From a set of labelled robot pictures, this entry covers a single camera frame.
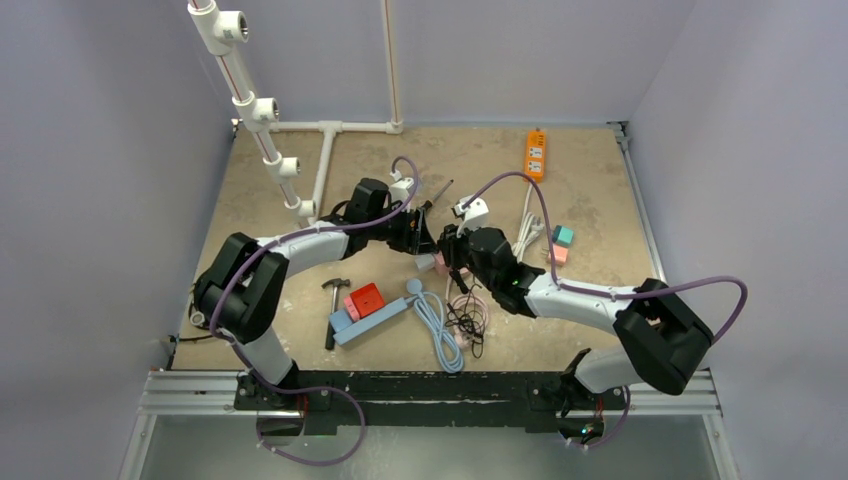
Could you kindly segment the pink cube power socket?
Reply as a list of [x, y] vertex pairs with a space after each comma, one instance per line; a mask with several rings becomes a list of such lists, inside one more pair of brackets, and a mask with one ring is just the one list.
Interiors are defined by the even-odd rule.
[[[434, 257], [434, 268], [435, 268], [437, 274], [440, 275], [440, 276], [449, 276], [450, 272], [452, 271], [452, 268], [449, 267], [446, 264], [446, 262], [443, 258], [443, 255], [441, 253], [436, 253], [436, 254], [433, 255], [433, 257]], [[460, 268], [459, 274], [461, 276], [465, 277], [465, 276], [470, 274], [470, 271], [467, 268]]]

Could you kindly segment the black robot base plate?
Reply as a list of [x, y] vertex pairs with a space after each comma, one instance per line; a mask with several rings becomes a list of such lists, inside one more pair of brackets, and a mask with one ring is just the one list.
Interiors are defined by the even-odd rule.
[[237, 378], [234, 408], [305, 417], [308, 435], [340, 426], [520, 428], [579, 432], [591, 418], [624, 409], [623, 390], [593, 394], [571, 376], [542, 372], [304, 370], [295, 394]]

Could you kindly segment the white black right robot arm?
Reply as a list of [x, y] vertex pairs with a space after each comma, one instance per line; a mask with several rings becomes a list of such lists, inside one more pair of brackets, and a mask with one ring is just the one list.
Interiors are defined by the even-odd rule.
[[617, 337], [619, 344], [591, 350], [561, 381], [564, 399], [584, 407], [612, 387], [646, 383], [679, 395], [700, 369], [715, 336], [665, 283], [648, 278], [636, 287], [556, 283], [550, 272], [517, 260], [504, 233], [483, 227], [462, 233], [445, 227], [438, 242], [446, 265], [467, 269], [506, 312], [573, 321]]

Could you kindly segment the orange power strip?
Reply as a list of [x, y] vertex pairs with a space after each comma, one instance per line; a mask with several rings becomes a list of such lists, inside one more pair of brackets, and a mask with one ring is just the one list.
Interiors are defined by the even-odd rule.
[[541, 129], [529, 131], [526, 136], [523, 171], [535, 182], [541, 183], [547, 162], [547, 135]]

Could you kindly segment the salmon pink USB charger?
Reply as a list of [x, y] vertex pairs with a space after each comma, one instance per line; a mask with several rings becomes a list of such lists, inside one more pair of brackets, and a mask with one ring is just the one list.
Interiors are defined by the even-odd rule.
[[563, 266], [567, 262], [568, 253], [568, 248], [560, 245], [554, 245], [551, 249], [544, 250], [546, 261], [555, 266]]

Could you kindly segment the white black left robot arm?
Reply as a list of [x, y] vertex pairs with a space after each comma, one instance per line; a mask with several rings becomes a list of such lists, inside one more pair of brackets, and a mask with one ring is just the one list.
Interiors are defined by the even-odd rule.
[[343, 260], [369, 242], [410, 255], [436, 251], [426, 215], [430, 201], [412, 207], [399, 186], [363, 178], [350, 199], [306, 229], [278, 238], [230, 235], [212, 265], [193, 286], [192, 304], [211, 334], [232, 343], [246, 365], [263, 379], [259, 395], [272, 408], [292, 405], [298, 395], [297, 363], [276, 338], [272, 322], [287, 279], [312, 267]]

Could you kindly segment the teal USB charger plug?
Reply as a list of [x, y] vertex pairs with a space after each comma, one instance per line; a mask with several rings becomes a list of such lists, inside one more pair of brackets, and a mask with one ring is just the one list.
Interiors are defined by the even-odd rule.
[[557, 225], [551, 234], [554, 245], [569, 248], [574, 240], [574, 231], [568, 227]]

